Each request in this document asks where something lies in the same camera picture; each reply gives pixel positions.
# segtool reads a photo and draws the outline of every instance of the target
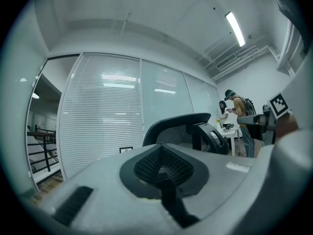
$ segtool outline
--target shirt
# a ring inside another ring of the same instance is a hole
[[[240,108],[242,116],[246,115],[245,99],[243,97],[237,97],[234,99],[234,108]],[[246,127],[245,124],[239,124],[240,127]]]
[[[229,108],[225,108],[225,112],[224,112],[224,114],[222,115],[222,117],[221,118],[224,118],[225,116],[227,116],[228,114],[229,114],[229,112],[227,111]],[[228,123],[230,123],[229,122],[229,117],[228,118],[226,118],[226,119],[222,119],[221,121],[221,124],[228,124]]]

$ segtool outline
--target metal railing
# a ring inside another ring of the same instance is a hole
[[[32,146],[32,145],[43,145],[43,149],[44,151],[39,151],[39,152],[33,152],[33,153],[29,153],[28,155],[31,156],[31,155],[36,155],[36,154],[42,154],[44,153],[45,154],[45,158],[44,159],[41,159],[41,160],[38,160],[38,161],[34,161],[34,162],[31,162],[30,165],[35,165],[37,163],[40,163],[40,162],[43,162],[45,161],[46,163],[46,166],[43,167],[43,168],[40,168],[38,170],[32,170],[33,173],[36,173],[38,171],[41,171],[41,170],[44,170],[44,169],[48,169],[48,171],[50,172],[51,169],[50,167],[57,164],[59,162],[59,160],[56,158],[58,155],[53,155],[53,153],[51,153],[52,151],[55,151],[56,149],[51,149],[51,150],[48,150],[46,145],[47,144],[53,144],[53,143],[56,143],[55,142],[55,131],[53,133],[43,133],[43,132],[27,132],[27,135],[28,136],[32,136],[32,137],[41,137],[43,138],[43,143],[29,143],[27,144],[27,146]],[[49,140],[49,142],[47,142],[47,139],[48,138],[53,138],[54,141],[51,142],[51,139]],[[52,163],[52,164],[49,164],[49,160],[50,159],[54,159],[56,162],[55,163]]]
[[[55,134],[55,131],[50,131],[50,130],[45,130],[45,129],[38,128],[36,124],[35,124],[35,132],[47,133],[47,134],[48,133],[54,133]],[[50,137],[50,140],[55,141],[55,136]]]

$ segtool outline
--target table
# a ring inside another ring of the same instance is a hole
[[[231,141],[231,155],[235,156],[235,137],[237,134],[237,138],[238,138],[238,142],[239,142],[239,152],[241,153],[241,143],[240,143],[240,135],[239,135],[239,128],[232,128],[226,132],[224,132],[223,130],[218,130],[219,133],[221,134],[221,136],[224,138],[230,138]]]

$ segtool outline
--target ceiling pipe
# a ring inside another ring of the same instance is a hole
[[[295,27],[294,27],[294,25],[292,25],[291,35],[290,35],[288,47],[287,47],[287,50],[286,50],[286,58],[288,57],[288,54],[289,54],[290,46],[291,46],[293,35],[294,35],[294,29],[295,29]]]
[[[253,54],[243,58],[242,60],[240,60],[239,62],[233,64],[232,66],[228,67],[227,69],[225,69],[224,71],[222,71],[220,74],[214,76],[212,79],[214,81],[230,74],[231,72],[241,68],[243,65],[251,62],[252,60],[254,60],[255,58],[258,58],[262,55],[264,55],[265,53],[269,52],[269,46],[264,46],[263,48],[257,50],[256,52],[254,52]]]
[[[258,47],[253,45],[253,46],[250,46],[249,48],[246,48],[244,50],[239,50],[240,52],[235,52],[235,54],[237,57],[242,57],[242,56],[245,56],[247,53],[250,54],[250,52],[253,52],[257,49],[258,49]]]
[[[289,61],[291,61],[291,60],[293,59],[293,57],[295,56],[297,50],[299,49],[299,46],[300,46],[300,43],[301,43],[301,39],[302,39],[302,38],[301,38],[301,35],[300,35],[299,40],[298,40],[298,44],[297,44],[297,46],[296,46],[296,48],[295,48],[295,50],[294,50],[294,52],[293,52],[291,58],[289,59]]]
[[[121,36],[122,36],[123,33],[124,33],[124,29],[125,29],[126,22],[128,21],[128,19],[129,19],[129,17],[130,17],[131,14],[132,14],[132,13],[129,12],[129,13],[127,14],[126,19],[124,20],[123,27],[122,27],[122,30],[121,30]]]
[[[238,43],[234,43],[231,47],[227,48],[227,50],[225,50],[224,52],[222,52],[220,55],[218,55],[216,58],[214,58],[212,60],[212,62],[210,62],[207,66],[204,67],[204,69],[206,67],[208,67],[210,64],[212,64],[215,60],[217,60],[219,57],[221,57],[222,55],[224,55],[226,52],[228,52],[231,48],[233,48],[235,45],[237,45]]]
[[[256,42],[258,42],[258,41],[260,41],[260,40],[262,40],[262,39],[264,39],[264,38],[265,38],[265,36],[261,36],[261,37],[255,39],[255,40],[253,40],[252,42],[246,44],[244,48],[249,48],[249,47],[251,47],[253,44],[255,44]],[[208,65],[206,65],[206,66],[204,67],[204,69],[207,68],[209,65],[211,65],[211,64],[212,64],[216,59],[218,59],[221,55],[219,55],[217,58],[215,58],[214,60],[212,60],[212,62],[210,62]]]
[[[247,57],[251,57],[253,56],[259,49],[256,48],[254,51],[250,51],[249,53],[246,53],[245,55],[242,55],[240,57],[237,57],[235,60],[231,61],[230,63],[226,64],[225,66],[223,66],[222,68],[218,69],[220,72],[228,69],[229,67],[233,66],[234,64],[237,64],[238,62],[240,62],[241,60],[247,58]]]
[[[286,32],[286,36],[285,36],[283,49],[282,49],[282,52],[281,52],[281,54],[279,56],[278,64],[277,64],[277,67],[276,67],[277,70],[279,70],[283,66],[283,64],[285,62],[286,53],[287,53],[288,48],[290,47],[292,29],[293,29],[293,25],[290,22],[290,20],[288,20],[287,32]]]
[[[293,70],[293,68],[291,67],[291,65],[290,65],[289,62],[287,62],[287,64],[286,64],[286,69],[287,69],[287,71],[288,71],[288,73],[289,73],[289,76],[290,76],[291,78],[293,78],[293,77],[295,76],[295,73],[294,73],[294,70]]]
[[[202,58],[206,58],[206,56],[212,51],[214,50],[217,46],[219,46],[220,44],[224,43],[226,40],[227,40],[227,36],[228,35],[225,35],[223,37],[221,37],[218,41],[216,41],[214,44],[213,44],[213,47],[208,50],[205,54],[202,54],[202,57],[200,59],[197,60],[197,62],[199,62]]]
[[[275,58],[275,60],[278,62],[278,56],[275,53],[275,50],[273,50],[272,47],[269,47],[269,51],[272,53],[273,57]]]

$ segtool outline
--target person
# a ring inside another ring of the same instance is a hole
[[[229,122],[227,121],[228,119],[228,111],[229,110],[226,106],[226,103],[224,101],[219,102],[222,117],[220,118],[220,123],[225,127]]]
[[[224,101],[220,101],[219,105],[220,105],[220,109],[222,113],[222,117],[219,120],[220,120],[220,123],[223,125],[223,127],[226,127],[228,124],[230,124],[228,120],[228,111],[227,111],[229,109],[227,108],[226,103]],[[228,148],[231,150],[231,140],[227,139],[227,141],[228,141]]]
[[[245,108],[245,98],[242,96],[237,95],[232,90],[227,90],[225,92],[226,99],[230,99],[234,102],[234,108],[228,109],[229,113],[236,114],[239,118],[244,117],[246,115],[246,108]],[[245,124],[239,124],[240,130],[243,134],[243,140],[246,149],[246,156],[248,158],[254,158],[254,140],[251,137],[248,128]]]

